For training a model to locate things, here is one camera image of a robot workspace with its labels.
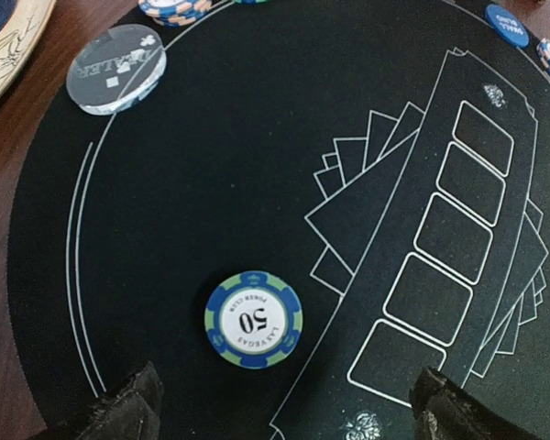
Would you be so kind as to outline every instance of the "brown wood surface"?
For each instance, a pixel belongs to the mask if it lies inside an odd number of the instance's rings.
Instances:
[[[0,440],[23,439],[44,426],[17,359],[6,299],[8,220],[18,174],[39,121],[63,84],[73,57],[136,2],[59,0],[27,67],[0,101]],[[545,5],[532,0],[501,3],[538,37],[550,38],[550,0]]]

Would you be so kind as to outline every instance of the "green poker chip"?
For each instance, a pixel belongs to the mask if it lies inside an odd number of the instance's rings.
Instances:
[[[303,328],[300,300],[285,281],[252,270],[223,281],[205,308],[212,347],[246,369],[265,369],[287,358]]]

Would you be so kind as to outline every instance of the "green edge spot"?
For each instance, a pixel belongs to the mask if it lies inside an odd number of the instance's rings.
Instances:
[[[224,359],[226,359],[228,362],[240,365],[242,363],[242,357],[235,355],[234,353],[231,353],[230,351],[225,351],[224,353],[220,353]]]
[[[274,355],[267,358],[267,366],[270,367],[271,365],[275,365],[278,362],[284,360],[286,357],[287,355],[285,353],[283,353],[282,351],[278,351]]]
[[[233,275],[228,280],[222,281],[222,284],[220,284],[222,287],[224,287],[226,290],[231,289],[232,287],[235,287],[238,284],[242,283],[242,279],[240,278],[240,274]]]
[[[301,332],[303,328],[303,313],[301,311],[293,313],[293,330]]]
[[[273,286],[278,291],[282,291],[288,285],[280,278],[274,277],[270,273],[267,274],[267,284]]]
[[[205,325],[205,331],[214,330],[214,312],[206,310],[203,314],[203,325]]]

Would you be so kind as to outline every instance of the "black poker mat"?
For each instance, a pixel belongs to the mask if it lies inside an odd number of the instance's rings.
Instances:
[[[487,3],[220,3],[145,102],[55,97],[14,203],[8,291],[48,424],[147,359],[163,439],[413,438],[431,365],[550,439],[550,79]],[[138,11],[124,22],[152,23]],[[212,289],[286,280],[300,343],[246,370]]]

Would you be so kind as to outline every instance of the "wooden table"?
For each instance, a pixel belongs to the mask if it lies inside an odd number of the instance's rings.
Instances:
[[[0,101],[0,439],[27,438],[44,427],[17,359],[6,298],[8,220],[18,174],[73,57],[135,4],[136,0],[59,0],[21,78]],[[550,38],[550,0],[544,6],[532,0],[504,0],[502,4],[538,37]],[[65,399],[64,390],[61,398]]]

